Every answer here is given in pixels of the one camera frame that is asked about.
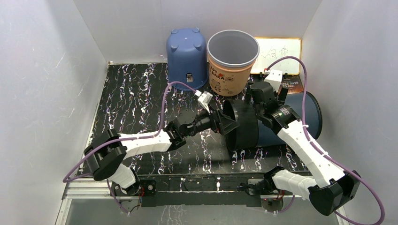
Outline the black ribbed plastic bucket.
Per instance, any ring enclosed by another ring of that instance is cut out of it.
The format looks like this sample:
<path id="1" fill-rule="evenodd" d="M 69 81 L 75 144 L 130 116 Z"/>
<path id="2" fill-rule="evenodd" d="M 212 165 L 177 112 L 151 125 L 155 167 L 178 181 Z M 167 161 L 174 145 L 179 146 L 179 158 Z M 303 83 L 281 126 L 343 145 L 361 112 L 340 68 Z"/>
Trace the black ribbed plastic bucket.
<path id="1" fill-rule="evenodd" d="M 222 113 L 239 124 L 224 136 L 230 152 L 257 146 L 259 126 L 252 104 L 246 104 L 243 100 L 226 100 L 223 103 Z"/>

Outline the light blue plastic bucket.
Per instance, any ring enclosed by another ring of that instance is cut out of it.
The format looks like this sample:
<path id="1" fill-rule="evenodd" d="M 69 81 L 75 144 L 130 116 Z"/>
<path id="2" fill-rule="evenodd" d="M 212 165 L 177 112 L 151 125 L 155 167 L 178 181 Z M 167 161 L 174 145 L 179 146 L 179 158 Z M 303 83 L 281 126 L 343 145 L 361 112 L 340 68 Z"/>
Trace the light blue plastic bucket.
<path id="1" fill-rule="evenodd" d="M 182 82 L 193 89 L 207 83 L 207 46 L 199 28 L 172 29 L 166 52 L 170 82 Z"/>

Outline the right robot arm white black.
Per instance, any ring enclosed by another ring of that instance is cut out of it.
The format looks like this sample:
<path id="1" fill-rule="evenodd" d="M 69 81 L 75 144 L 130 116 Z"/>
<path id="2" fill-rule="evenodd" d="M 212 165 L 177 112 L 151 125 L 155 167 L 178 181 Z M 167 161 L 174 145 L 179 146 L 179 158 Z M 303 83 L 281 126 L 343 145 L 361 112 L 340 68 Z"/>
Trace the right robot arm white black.
<path id="1" fill-rule="evenodd" d="M 287 190 L 298 194 L 324 216 L 329 216 L 354 198 L 360 175 L 327 160 L 328 153 L 309 135 L 293 108 L 279 99 L 270 83 L 249 83 L 245 99 L 252 104 L 256 118 L 282 139 L 312 174 L 311 177 L 301 176 L 275 167 L 264 175 L 264 187 L 268 193 Z"/>

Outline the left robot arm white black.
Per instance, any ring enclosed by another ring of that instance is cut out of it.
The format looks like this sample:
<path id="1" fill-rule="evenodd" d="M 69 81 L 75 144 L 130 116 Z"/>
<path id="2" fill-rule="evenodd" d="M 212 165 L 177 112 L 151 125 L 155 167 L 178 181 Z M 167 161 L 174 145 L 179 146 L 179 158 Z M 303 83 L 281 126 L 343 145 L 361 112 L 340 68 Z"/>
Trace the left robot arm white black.
<path id="1" fill-rule="evenodd" d="M 177 150 L 186 138 L 211 129 L 221 135 L 232 132 L 239 123 L 218 109 L 201 110 L 194 115 L 182 111 L 160 131 L 141 134 L 119 134 L 109 129 L 84 150 L 86 163 L 95 181 L 108 180 L 124 193 L 135 195 L 140 190 L 136 172 L 123 164 L 127 158 L 151 152 Z"/>

